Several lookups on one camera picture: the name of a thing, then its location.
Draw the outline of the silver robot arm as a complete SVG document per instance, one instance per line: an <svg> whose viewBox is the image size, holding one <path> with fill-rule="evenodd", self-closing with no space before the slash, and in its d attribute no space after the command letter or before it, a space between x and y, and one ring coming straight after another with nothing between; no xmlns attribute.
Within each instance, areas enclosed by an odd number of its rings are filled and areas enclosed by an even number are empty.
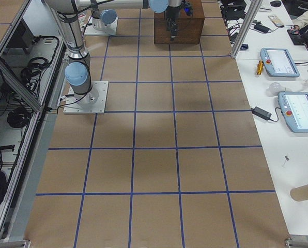
<svg viewBox="0 0 308 248"><path fill-rule="evenodd" d="M117 20L117 9L148 9L155 13L164 13L166 30L171 39L178 33L177 19L183 9L188 16L193 15L192 5L188 1L91 1L93 26L110 25Z"/></svg>
<svg viewBox="0 0 308 248"><path fill-rule="evenodd" d="M56 23L67 47L69 65L65 68L65 78L73 90L74 102L83 109L94 107L100 93L90 75L90 54L84 44L79 14L92 10L104 15L115 15L116 9L148 9L162 13L168 8L168 1L46 1L55 13Z"/></svg>

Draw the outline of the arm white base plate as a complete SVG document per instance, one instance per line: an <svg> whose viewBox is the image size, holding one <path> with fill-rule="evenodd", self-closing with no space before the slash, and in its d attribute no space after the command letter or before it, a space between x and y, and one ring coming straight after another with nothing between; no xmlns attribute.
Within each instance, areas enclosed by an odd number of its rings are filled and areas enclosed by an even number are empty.
<svg viewBox="0 0 308 248"><path fill-rule="evenodd" d="M109 87L108 81L92 81L92 90L82 99L80 95L67 98L64 114L104 114L107 92Z"/></svg>
<svg viewBox="0 0 308 248"><path fill-rule="evenodd" d="M85 36L115 36L117 31L118 17L111 24L105 25L100 19L89 20L85 29Z"/></svg>

